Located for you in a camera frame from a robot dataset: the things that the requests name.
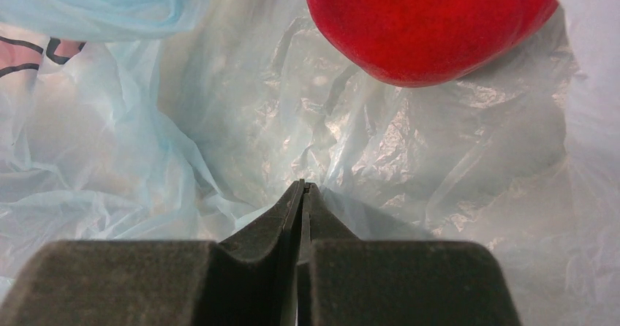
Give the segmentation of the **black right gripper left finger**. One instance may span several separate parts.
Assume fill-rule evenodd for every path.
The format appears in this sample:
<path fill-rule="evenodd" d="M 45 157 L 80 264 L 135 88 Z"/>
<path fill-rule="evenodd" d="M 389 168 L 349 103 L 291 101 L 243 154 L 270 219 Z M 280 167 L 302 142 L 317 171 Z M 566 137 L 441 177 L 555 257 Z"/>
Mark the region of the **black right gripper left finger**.
<path fill-rule="evenodd" d="M 293 325 L 305 183 L 234 235 L 60 240 L 24 266 L 3 325 Z"/>

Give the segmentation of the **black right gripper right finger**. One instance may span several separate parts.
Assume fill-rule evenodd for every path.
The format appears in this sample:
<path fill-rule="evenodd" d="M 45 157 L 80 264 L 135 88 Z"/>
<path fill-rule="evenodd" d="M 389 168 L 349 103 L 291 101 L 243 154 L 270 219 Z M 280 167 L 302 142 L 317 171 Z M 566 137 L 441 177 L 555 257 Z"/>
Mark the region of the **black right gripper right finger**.
<path fill-rule="evenodd" d="M 299 325 L 519 325 L 502 269 L 479 243 L 361 240 L 314 183 L 301 203 Z"/>

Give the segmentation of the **light blue printed plastic bag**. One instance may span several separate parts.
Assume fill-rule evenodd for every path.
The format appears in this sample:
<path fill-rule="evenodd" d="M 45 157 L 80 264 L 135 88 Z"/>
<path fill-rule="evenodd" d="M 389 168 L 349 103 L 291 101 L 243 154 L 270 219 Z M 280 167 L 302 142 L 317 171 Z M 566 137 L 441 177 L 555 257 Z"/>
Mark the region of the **light blue printed plastic bag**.
<path fill-rule="evenodd" d="M 306 0 L 1 0 L 1 292 L 59 239 L 226 238 L 298 178 L 370 239 L 465 239 L 525 325 L 619 323 L 619 0 L 381 83 Z"/>

